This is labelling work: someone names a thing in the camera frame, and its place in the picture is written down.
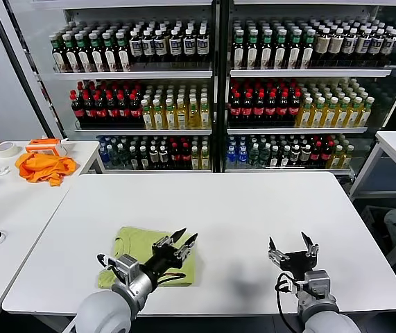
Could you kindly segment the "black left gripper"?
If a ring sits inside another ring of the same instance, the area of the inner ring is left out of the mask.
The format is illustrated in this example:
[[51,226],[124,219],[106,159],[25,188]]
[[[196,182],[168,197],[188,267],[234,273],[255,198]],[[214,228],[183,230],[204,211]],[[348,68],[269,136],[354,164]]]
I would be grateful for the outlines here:
[[179,248],[175,243],[183,236],[187,229],[175,231],[152,245],[152,257],[141,265],[141,271],[149,278],[160,278],[170,268],[181,269],[186,258],[191,253],[198,234],[190,236]]

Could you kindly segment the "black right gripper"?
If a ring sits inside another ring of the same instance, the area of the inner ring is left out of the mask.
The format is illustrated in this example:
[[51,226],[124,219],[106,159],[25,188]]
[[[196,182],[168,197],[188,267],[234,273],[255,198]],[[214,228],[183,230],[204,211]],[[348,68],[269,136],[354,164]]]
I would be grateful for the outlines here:
[[319,244],[312,242],[311,238],[301,232],[307,251],[283,253],[278,250],[272,237],[268,240],[268,258],[281,268],[282,271],[290,272],[294,278],[304,278],[306,272],[312,271],[317,265]]

